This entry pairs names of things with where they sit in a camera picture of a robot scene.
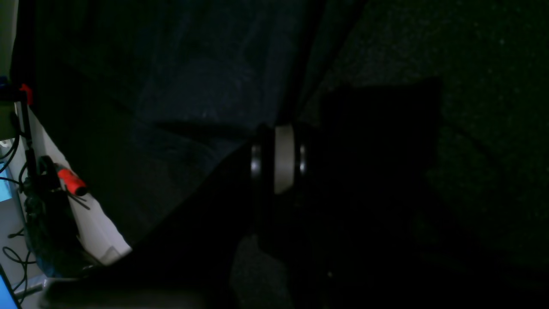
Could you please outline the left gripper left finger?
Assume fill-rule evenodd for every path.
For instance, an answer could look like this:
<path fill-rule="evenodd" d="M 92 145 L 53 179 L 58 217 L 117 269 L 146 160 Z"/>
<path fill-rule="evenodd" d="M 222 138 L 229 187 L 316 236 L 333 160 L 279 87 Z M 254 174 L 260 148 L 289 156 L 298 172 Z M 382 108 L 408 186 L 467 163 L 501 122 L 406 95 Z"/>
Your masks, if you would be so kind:
<path fill-rule="evenodd" d="M 259 126 L 239 158 L 243 180 L 238 186 L 239 207 L 259 241 L 273 241 L 280 235 L 281 196 L 275 190 L 277 133 L 280 126 Z"/>

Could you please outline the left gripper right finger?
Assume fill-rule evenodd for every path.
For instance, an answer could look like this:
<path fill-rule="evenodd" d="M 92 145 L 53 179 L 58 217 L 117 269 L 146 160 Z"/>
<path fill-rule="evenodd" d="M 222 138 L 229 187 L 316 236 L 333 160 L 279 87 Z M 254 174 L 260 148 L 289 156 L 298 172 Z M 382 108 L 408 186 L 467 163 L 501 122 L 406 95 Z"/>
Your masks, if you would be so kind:
<path fill-rule="evenodd" d="M 274 230 L 306 241 L 341 237 L 340 133 L 304 123 L 274 130 Z"/>

